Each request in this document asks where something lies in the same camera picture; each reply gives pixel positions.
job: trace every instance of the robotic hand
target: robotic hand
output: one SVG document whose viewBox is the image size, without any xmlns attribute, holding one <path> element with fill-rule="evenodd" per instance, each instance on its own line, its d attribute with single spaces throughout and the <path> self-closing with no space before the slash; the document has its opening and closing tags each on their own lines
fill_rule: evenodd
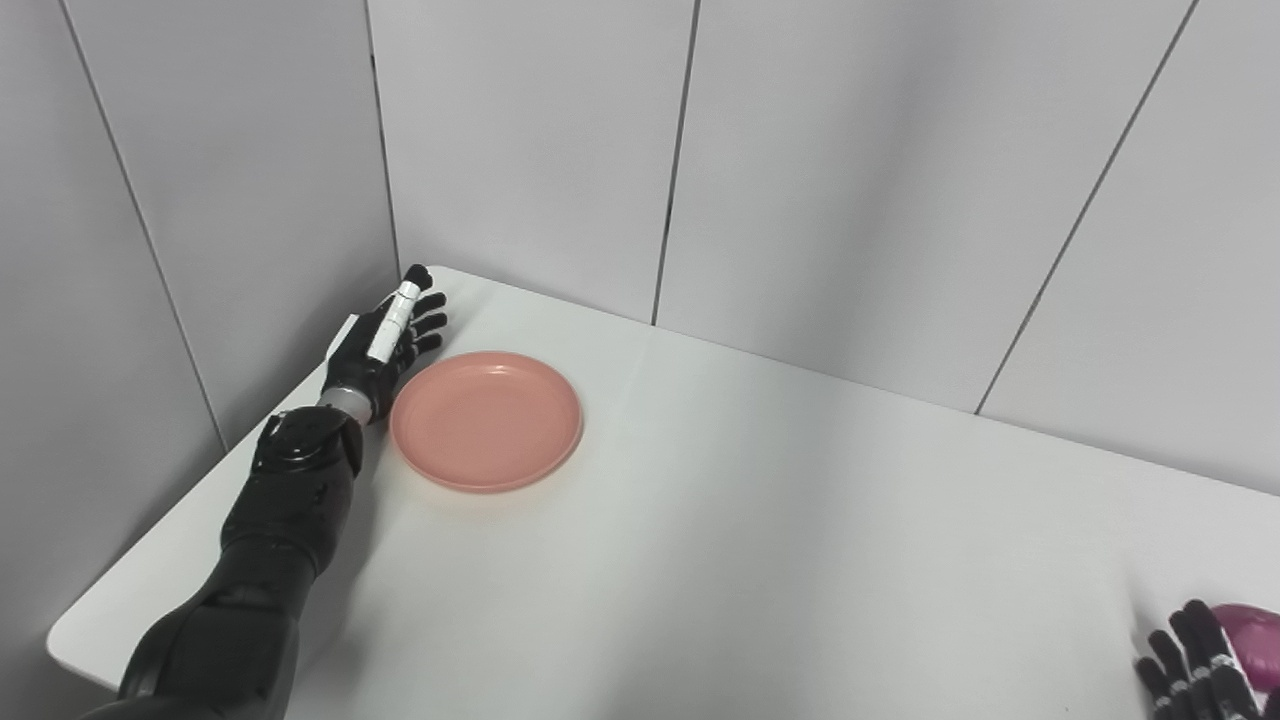
<svg viewBox="0 0 1280 720">
<path fill-rule="evenodd" d="M 396 383 L 435 331 L 444 295 L 413 265 L 360 315 L 329 359 L 320 402 L 268 419 L 209 580 L 138 642 L 116 702 L 82 720 L 280 720 L 298 619 L 338 547 L 362 459 L 362 428 L 390 411 Z"/>
<path fill-rule="evenodd" d="M 1280 691 L 1258 710 L 1222 625 L 1203 601 L 1188 602 L 1169 616 L 1169 625 L 1181 648 L 1169 633 L 1156 630 L 1147 642 L 1160 662 L 1143 657 L 1135 665 L 1151 693 L 1155 720 L 1280 719 Z"/>
</svg>

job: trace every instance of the white wall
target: white wall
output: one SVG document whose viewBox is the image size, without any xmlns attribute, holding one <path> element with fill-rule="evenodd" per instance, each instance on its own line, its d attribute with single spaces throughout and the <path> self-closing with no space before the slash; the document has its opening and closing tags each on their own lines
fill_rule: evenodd
<svg viewBox="0 0 1280 720">
<path fill-rule="evenodd" d="M 1189 5 L 705 0 L 659 263 L 690 0 L 371 0 L 401 245 L 973 411 Z M 1280 492 L 1272 12 L 1204 0 L 987 415 Z"/>
<path fill-rule="evenodd" d="M 69 0 L 218 423 L 397 275 L 361 0 Z"/>
<path fill-rule="evenodd" d="M 974 410 L 1185 9 L 705 0 L 658 324 Z"/>
<path fill-rule="evenodd" d="M 397 240 L 649 320 L 692 0 L 374 0 Z"/>
<path fill-rule="evenodd" d="M 0 716 L 105 692 L 44 635 L 220 456 L 58 3 L 0 3 Z"/>
<path fill-rule="evenodd" d="M 983 414 L 1280 493 L 1277 33 L 1199 4 Z"/>
</svg>

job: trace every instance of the white table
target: white table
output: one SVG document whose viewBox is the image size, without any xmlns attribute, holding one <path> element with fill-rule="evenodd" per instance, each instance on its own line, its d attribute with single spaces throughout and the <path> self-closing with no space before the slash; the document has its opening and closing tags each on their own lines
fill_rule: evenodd
<svg viewBox="0 0 1280 720">
<path fill-rule="evenodd" d="M 1132 720 L 1170 610 L 1280 607 L 1240 552 L 1280 547 L 1280 498 L 433 273 L 445 354 L 556 366 L 582 442 L 470 496 L 370 433 L 291 719 Z M 114 687 L 212 566 L 256 436 L 63 615 L 59 662 Z"/>
</svg>

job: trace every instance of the wall panel seam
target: wall panel seam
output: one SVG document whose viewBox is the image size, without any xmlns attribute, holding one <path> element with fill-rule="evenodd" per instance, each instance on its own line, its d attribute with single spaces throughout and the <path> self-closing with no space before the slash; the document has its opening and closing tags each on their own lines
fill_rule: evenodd
<svg viewBox="0 0 1280 720">
<path fill-rule="evenodd" d="M 698 45 L 698 18 L 703 0 L 694 0 L 694 13 L 689 22 L 689 53 L 685 56 L 685 79 L 680 90 L 680 113 L 676 115 L 676 147 L 671 155 L 671 184 L 667 186 L 667 214 L 662 222 L 662 245 L 658 249 L 658 274 L 653 287 L 653 314 L 649 324 L 658 324 L 658 302 L 662 300 L 662 274 L 667 268 L 667 241 L 671 237 L 671 211 L 676 202 L 676 176 L 680 172 L 680 149 L 685 138 L 685 109 L 689 106 L 689 81 L 694 74 L 694 47 Z"/>
<path fill-rule="evenodd" d="M 88 82 L 88 88 L 93 96 L 93 104 L 97 108 L 99 118 L 102 120 L 102 127 L 106 131 L 106 138 L 111 146 L 111 152 L 115 155 L 115 164 L 120 169 L 120 177 L 124 181 L 125 191 L 129 195 L 129 202 L 133 205 L 133 213 L 138 219 L 138 225 L 142 229 L 142 237 L 147 245 L 147 252 L 151 255 L 151 261 L 160 278 L 160 287 L 164 290 L 165 301 L 169 304 L 169 311 L 173 314 L 174 325 L 178 328 L 178 337 L 182 338 L 182 347 L 187 354 L 187 361 L 191 363 L 191 372 L 196 378 L 196 387 L 200 389 L 200 397 L 205 402 L 205 411 L 209 413 L 209 420 L 214 427 L 214 434 L 218 436 L 218 443 L 221 446 L 223 452 L 228 452 L 230 447 L 228 447 L 221 425 L 218 423 L 218 414 L 214 413 L 214 405 L 209 398 L 209 389 L 205 386 L 205 379 L 200 374 L 196 355 L 191 348 L 191 340 L 187 337 L 187 329 L 182 324 L 178 305 L 174 302 L 173 292 L 169 290 L 169 279 L 165 277 L 164 268 L 160 264 L 160 256 L 156 254 L 156 246 L 151 237 L 151 229 L 147 227 L 146 217 L 142 214 L 142 205 L 138 202 L 137 192 L 133 190 L 133 181 L 129 178 L 128 168 L 124 164 L 124 155 L 120 152 L 120 146 L 115 140 L 115 132 L 111 129 L 111 123 L 106 117 L 106 108 L 102 105 L 102 96 L 97 90 L 97 83 L 93 82 L 93 73 L 90 70 L 88 59 L 84 55 L 84 47 L 81 45 L 79 35 L 76 32 L 76 23 L 72 20 L 70 8 L 67 6 L 67 0 L 58 0 L 58 5 L 63 12 L 63 19 L 67 22 L 67 31 L 70 33 L 72 45 L 76 47 L 76 55 L 79 59 L 84 79 Z"/>
<path fill-rule="evenodd" d="M 982 398 L 978 401 L 978 406 L 973 411 L 974 415 L 980 415 L 983 407 L 986 407 L 987 400 L 991 397 L 991 392 L 996 388 L 996 383 L 1000 380 L 1001 373 L 1005 372 L 1005 365 L 1009 364 L 1009 359 L 1014 354 L 1014 347 L 1018 346 L 1018 341 L 1021 340 L 1023 333 L 1027 331 L 1027 325 L 1030 323 L 1032 316 L 1039 307 L 1041 300 L 1044 297 L 1044 291 L 1048 288 L 1048 283 L 1053 279 L 1055 273 L 1057 273 L 1059 265 L 1062 264 L 1062 258 L 1066 255 L 1066 250 L 1070 247 L 1071 241 L 1075 240 L 1075 233 L 1080 229 L 1080 223 L 1084 220 L 1085 213 L 1089 211 L 1089 206 L 1093 205 L 1093 199 L 1097 197 L 1098 190 L 1107 178 L 1107 173 L 1111 172 L 1111 165 L 1115 164 L 1121 146 L 1124 146 L 1125 140 L 1129 137 L 1129 132 L 1133 129 L 1133 126 L 1138 119 L 1138 114 L 1142 113 L 1142 108 L 1147 104 L 1147 99 L 1151 97 L 1151 91 L 1156 87 L 1156 81 L 1160 79 L 1160 73 L 1164 72 L 1165 64 L 1169 63 L 1169 58 L 1172 55 L 1174 47 L 1178 45 L 1178 40 L 1181 38 L 1183 31 L 1187 29 L 1187 23 L 1190 22 L 1197 5 L 1199 5 L 1199 0 L 1192 0 L 1190 5 L 1187 6 L 1187 13 L 1183 14 L 1181 22 L 1178 23 L 1178 29 L 1174 31 L 1174 37 L 1169 41 L 1169 46 L 1165 47 L 1165 53 L 1161 55 L 1160 63 L 1156 64 L 1156 70 L 1147 82 L 1147 87 L 1143 88 L 1142 95 L 1138 97 L 1138 104 L 1134 106 L 1133 113 L 1129 114 L 1129 119 L 1125 122 L 1124 129 L 1120 131 L 1120 137 L 1111 149 L 1111 154 L 1107 156 L 1106 163 L 1103 163 L 1102 172 L 1098 173 L 1097 181 L 1093 182 L 1093 187 L 1084 199 L 1084 205 L 1080 206 L 1080 211 L 1075 215 L 1075 220 L 1071 223 L 1071 228 L 1068 231 L 1066 238 L 1062 241 L 1062 246 L 1059 247 L 1057 255 L 1053 256 L 1053 261 L 1050 264 L 1048 272 L 1044 274 L 1044 279 L 1041 281 L 1039 288 L 1036 291 L 1036 296 L 1032 299 L 1030 306 L 1027 307 L 1027 313 L 1023 315 L 1021 323 L 1018 324 L 1018 329 L 1014 332 L 1014 337 L 1009 342 L 1009 347 L 1005 348 L 1005 354 L 1000 359 L 1000 364 L 996 366 L 996 372 L 992 374 L 991 382 L 987 383 L 987 389 L 982 393 Z"/>
</svg>

